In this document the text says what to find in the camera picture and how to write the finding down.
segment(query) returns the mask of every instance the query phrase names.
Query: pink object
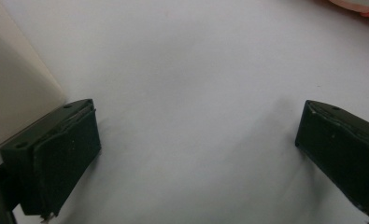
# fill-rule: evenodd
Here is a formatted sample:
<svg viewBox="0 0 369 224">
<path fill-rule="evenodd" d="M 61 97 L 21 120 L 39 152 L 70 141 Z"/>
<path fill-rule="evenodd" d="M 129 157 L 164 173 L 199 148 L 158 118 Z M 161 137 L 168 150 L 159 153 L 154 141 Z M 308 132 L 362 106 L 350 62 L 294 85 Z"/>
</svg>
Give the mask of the pink object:
<svg viewBox="0 0 369 224">
<path fill-rule="evenodd" d="M 369 17 L 369 7 L 367 6 L 362 6 L 362 5 L 358 5 L 358 4 L 354 4 L 354 3 L 349 3 L 346 1 L 342 1 L 342 0 L 330 0 L 332 3 L 340 6 L 340 7 L 344 7 L 346 9 L 352 10 L 352 11 L 357 11 L 360 12 L 362 16 L 364 17 Z"/>
</svg>

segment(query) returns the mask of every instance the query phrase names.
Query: screw hole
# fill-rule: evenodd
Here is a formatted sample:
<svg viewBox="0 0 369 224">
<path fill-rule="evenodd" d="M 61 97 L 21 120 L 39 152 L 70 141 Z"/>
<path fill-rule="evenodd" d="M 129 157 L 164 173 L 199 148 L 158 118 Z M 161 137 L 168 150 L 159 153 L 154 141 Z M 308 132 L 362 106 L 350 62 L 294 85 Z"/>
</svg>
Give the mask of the screw hole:
<svg viewBox="0 0 369 224">
<path fill-rule="evenodd" d="M 16 148 L 25 147 L 25 146 L 27 146 L 27 144 L 28 144 L 27 142 L 19 143 L 19 144 L 16 145 Z"/>
</svg>

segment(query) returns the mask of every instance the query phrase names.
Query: white tabletop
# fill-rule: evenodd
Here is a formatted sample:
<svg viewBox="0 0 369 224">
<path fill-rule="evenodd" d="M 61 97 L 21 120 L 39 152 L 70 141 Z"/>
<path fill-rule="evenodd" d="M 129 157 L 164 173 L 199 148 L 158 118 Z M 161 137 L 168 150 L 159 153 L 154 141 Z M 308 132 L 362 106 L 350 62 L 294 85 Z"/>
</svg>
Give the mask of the white tabletop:
<svg viewBox="0 0 369 224">
<path fill-rule="evenodd" d="M 51 223 L 367 220 L 293 141 L 307 99 L 369 120 L 369 20 L 322 0 L 2 2 L 97 108 L 103 153 Z"/>
</svg>

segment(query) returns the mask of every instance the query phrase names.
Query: white surface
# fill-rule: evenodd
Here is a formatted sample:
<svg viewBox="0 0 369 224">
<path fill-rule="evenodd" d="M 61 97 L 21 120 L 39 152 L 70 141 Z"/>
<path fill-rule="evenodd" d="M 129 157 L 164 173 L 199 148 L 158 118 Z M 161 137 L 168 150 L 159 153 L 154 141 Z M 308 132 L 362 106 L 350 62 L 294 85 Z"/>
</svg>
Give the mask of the white surface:
<svg viewBox="0 0 369 224">
<path fill-rule="evenodd" d="M 0 144 L 63 103 L 62 89 L 0 3 Z"/>
<path fill-rule="evenodd" d="M 363 223 L 293 145 L 306 99 L 369 120 L 369 21 L 323 1 L 3 0 L 103 154 L 53 223 Z M 37 223 L 23 217 L 20 223 Z"/>
</svg>

